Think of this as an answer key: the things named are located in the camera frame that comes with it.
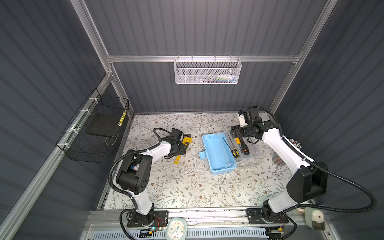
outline gray wall panel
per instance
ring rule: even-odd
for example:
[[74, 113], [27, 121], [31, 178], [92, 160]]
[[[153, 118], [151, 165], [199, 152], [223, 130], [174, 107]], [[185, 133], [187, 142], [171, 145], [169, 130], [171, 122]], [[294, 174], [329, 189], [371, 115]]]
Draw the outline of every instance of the gray wall panel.
[[[2, 222], [105, 71], [69, 1], [0, 1], [0, 42]], [[108, 168], [63, 159], [14, 239], [77, 239]]]
[[243, 63], [238, 84], [176, 84], [172, 63], [114, 63], [140, 112], [238, 111], [268, 108], [291, 63]]
[[86, 3], [110, 55], [291, 55], [325, 0]]
[[[383, 11], [383, 1], [339, 0], [276, 112], [285, 135], [306, 154], [377, 198], [370, 212], [328, 212], [342, 239], [377, 237], [384, 227]], [[368, 200], [329, 178], [327, 193], [316, 202], [356, 208]]]

